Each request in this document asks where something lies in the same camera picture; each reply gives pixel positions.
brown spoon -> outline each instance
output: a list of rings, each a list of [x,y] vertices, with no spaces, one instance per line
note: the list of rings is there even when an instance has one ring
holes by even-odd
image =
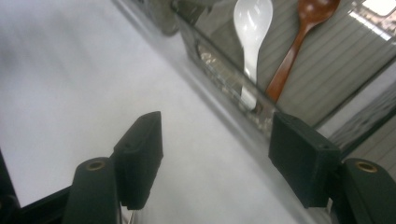
[[[279,99],[280,93],[285,86],[291,68],[297,57],[300,46],[305,36],[316,25],[329,19],[337,9],[341,0],[299,0],[298,15],[300,18],[300,29],[290,47],[288,54],[276,71],[270,85],[265,93],[275,101]]]

ceramic spoon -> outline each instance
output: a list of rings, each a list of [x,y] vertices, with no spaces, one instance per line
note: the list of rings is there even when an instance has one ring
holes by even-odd
[[[273,17],[271,0],[239,0],[233,10],[233,25],[244,49],[244,72],[253,83],[257,81],[257,60],[262,41]],[[241,101],[252,110],[256,97],[242,87]]]
[[[265,93],[275,102],[285,86],[290,70],[297,57],[300,46],[308,32],[316,25],[329,19],[337,9],[340,0],[300,0],[298,2],[298,14],[300,29],[290,47],[288,54],[276,71]]]

screw hole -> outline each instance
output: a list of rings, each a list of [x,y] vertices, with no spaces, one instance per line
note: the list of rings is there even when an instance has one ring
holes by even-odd
[[[324,149],[329,149],[330,147],[327,146],[326,144],[320,144],[319,147],[324,148]]]
[[[367,173],[376,173],[378,171],[378,169],[375,166],[364,161],[357,161],[356,166]]]
[[[93,161],[87,165],[87,170],[96,171],[102,169],[105,166],[106,163],[104,161]]]

white spoon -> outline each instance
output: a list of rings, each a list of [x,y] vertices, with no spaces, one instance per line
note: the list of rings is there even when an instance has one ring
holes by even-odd
[[[253,83],[257,81],[257,60],[262,41],[273,18],[271,0],[239,0],[233,10],[233,25],[244,49],[244,72]],[[256,97],[242,87],[241,101],[252,110]]]

white surface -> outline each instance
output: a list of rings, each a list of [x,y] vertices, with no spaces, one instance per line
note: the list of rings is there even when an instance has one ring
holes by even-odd
[[[77,165],[160,110],[164,158],[139,223],[325,223],[180,36],[115,5],[0,1],[0,146],[21,205],[69,186]]]

